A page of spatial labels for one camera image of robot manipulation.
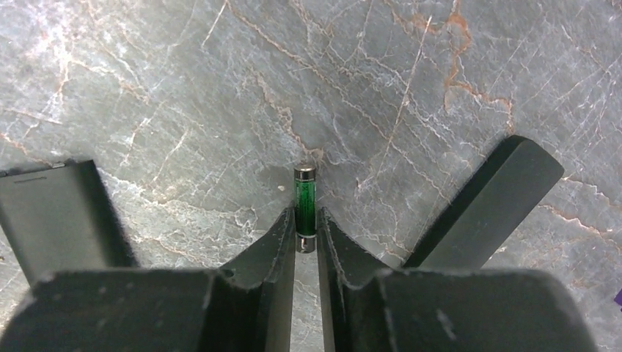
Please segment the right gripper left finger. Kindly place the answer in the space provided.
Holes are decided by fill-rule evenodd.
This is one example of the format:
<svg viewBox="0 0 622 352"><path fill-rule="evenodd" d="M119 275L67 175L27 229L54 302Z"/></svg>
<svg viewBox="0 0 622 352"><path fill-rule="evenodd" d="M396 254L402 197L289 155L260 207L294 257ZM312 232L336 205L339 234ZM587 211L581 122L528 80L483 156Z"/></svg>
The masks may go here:
<svg viewBox="0 0 622 352"><path fill-rule="evenodd" d="M26 294L3 351L288 351L295 221L219 268L66 271Z"/></svg>

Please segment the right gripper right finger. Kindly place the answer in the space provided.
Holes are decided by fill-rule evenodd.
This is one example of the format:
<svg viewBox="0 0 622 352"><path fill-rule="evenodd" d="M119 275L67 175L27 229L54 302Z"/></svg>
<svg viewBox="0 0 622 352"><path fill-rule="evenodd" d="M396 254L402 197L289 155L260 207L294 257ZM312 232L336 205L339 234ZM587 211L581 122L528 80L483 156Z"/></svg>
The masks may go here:
<svg viewBox="0 0 622 352"><path fill-rule="evenodd" d="M530 269L394 269L318 212L326 351L595 351L566 288Z"/></svg>

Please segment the slim black remote control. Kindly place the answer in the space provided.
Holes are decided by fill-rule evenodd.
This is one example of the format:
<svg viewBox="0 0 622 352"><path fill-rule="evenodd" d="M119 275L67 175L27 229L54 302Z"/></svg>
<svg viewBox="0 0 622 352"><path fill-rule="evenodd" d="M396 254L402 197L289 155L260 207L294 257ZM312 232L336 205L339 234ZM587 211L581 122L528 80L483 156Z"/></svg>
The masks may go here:
<svg viewBox="0 0 622 352"><path fill-rule="evenodd" d="M563 176L523 136L503 139L417 242L405 268L479 269Z"/></svg>

